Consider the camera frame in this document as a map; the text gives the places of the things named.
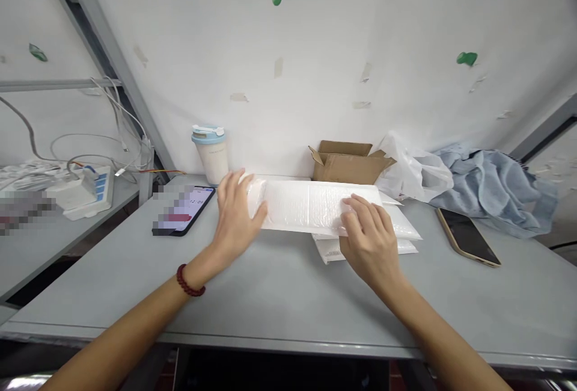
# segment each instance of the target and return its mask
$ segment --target white charger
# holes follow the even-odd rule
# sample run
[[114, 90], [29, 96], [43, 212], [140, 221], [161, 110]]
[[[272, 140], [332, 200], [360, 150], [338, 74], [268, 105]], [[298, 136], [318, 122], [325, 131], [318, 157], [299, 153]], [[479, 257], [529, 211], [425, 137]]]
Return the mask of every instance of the white charger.
[[92, 176], [79, 174], [80, 179], [59, 182], [46, 189], [46, 195], [55, 199], [65, 211], [96, 201], [96, 185]]

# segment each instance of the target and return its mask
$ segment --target white backdrop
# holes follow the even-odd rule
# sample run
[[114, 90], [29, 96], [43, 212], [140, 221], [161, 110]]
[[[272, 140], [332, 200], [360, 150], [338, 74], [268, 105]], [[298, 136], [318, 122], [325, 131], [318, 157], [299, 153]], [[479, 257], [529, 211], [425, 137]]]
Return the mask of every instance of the white backdrop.
[[[307, 145], [378, 144], [392, 128], [429, 150], [494, 147], [558, 104], [550, 96], [577, 65], [575, 0], [99, 1], [191, 173], [203, 172], [194, 123], [226, 128], [232, 168], [263, 174], [309, 176]], [[477, 65], [456, 64], [461, 51]]]

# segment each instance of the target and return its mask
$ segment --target cardboard box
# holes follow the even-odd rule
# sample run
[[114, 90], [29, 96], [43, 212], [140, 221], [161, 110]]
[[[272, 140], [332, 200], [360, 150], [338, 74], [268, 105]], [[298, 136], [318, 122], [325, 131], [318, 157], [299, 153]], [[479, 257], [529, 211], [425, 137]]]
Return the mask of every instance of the cardboard box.
[[382, 150], [369, 155], [371, 147], [367, 143], [326, 140], [320, 142], [318, 152], [309, 146], [314, 160], [313, 180], [374, 184], [381, 172], [396, 161], [386, 158]]

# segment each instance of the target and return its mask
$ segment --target finger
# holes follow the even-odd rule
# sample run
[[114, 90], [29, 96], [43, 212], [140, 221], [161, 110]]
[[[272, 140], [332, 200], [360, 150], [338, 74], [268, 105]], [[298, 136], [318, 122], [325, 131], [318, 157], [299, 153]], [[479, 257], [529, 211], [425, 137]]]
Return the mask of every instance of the finger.
[[377, 227], [374, 225], [373, 216], [371, 212], [368, 210], [368, 206], [363, 205], [357, 199], [344, 199], [347, 205], [349, 205], [353, 210], [356, 212], [359, 222], [361, 223], [362, 231], [365, 234], [368, 233], [376, 233]]
[[245, 177], [240, 183], [237, 192], [239, 194], [243, 194], [244, 196], [246, 196], [246, 190], [248, 189], [248, 184], [251, 183], [253, 179], [254, 174], [249, 174], [247, 177]]
[[224, 202], [226, 201], [228, 180], [230, 179], [230, 176], [232, 174], [233, 174], [233, 172], [229, 171], [226, 174], [226, 176], [224, 176], [222, 178], [221, 183], [218, 185], [218, 188], [216, 189], [216, 192], [218, 194], [217, 200], [218, 200], [218, 207], [219, 208], [221, 208], [222, 205], [224, 204]]
[[347, 234], [352, 239], [352, 241], [357, 241], [362, 236], [361, 223], [359, 218], [354, 212], [345, 212], [341, 214], [341, 221], [343, 222], [344, 228], [347, 230]]
[[350, 244], [349, 244], [349, 239], [346, 236], [339, 236], [338, 237], [338, 246], [341, 250], [341, 254], [344, 256], [344, 258], [346, 259], [349, 256], [350, 253]]
[[371, 213], [371, 217], [373, 217], [374, 225], [377, 228], [377, 230], [380, 232], [384, 232], [385, 228], [383, 227], [383, 222], [381, 221], [379, 213], [374, 208], [374, 206], [371, 203], [369, 203], [368, 200], [364, 199], [360, 195], [353, 194], [351, 197], [358, 200], [367, 207], [368, 211]]
[[377, 206], [374, 204], [373, 206], [377, 210], [377, 213], [380, 216], [380, 220], [383, 222], [383, 227], [385, 228], [385, 231], [389, 235], [395, 236], [395, 229], [392, 226], [391, 216], [387, 213], [386, 210], [384, 210], [382, 206]]
[[264, 219], [269, 212], [269, 206], [266, 202], [262, 202], [258, 207], [254, 217], [252, 218], [252, 225], [256, 231], [259, 231], [263, 227]]
[[229, 197], [234, 197], [234, 192], [236, 191], [236, 189], [239, 186], [239, 179], [244, 172], [245, 172], [245, 169], [241, 168], [239, 171], [235, 171], [233, 173], [233, 175], [230, 177], [230, 179], [228, 180], [227, 195]]

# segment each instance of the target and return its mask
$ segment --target red bead bracelet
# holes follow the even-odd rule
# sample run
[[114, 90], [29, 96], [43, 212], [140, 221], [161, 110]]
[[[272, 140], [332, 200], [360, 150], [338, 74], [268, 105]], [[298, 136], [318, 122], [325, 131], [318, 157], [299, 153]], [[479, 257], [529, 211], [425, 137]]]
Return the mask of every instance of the red bead bracelet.
[[188, 284], [186, 284], [185, 279], [182, 276], [182, 270], [185, 268], [186, 263], [183, 263], [182, 265], [179, 266], [179, 270], [176, 271], [176, 280], [179, 282], [180, 287], [182, 287], [182, 289], [184, 290], [184, 292], [187, 295], [190, 296], [194, 296], [194, 297], [198, 297], [201, 296], [204, 291], [206, 290], [206, 287], [202, 287], [200, 290], [195, 290], [192, 287], [190, 287]]

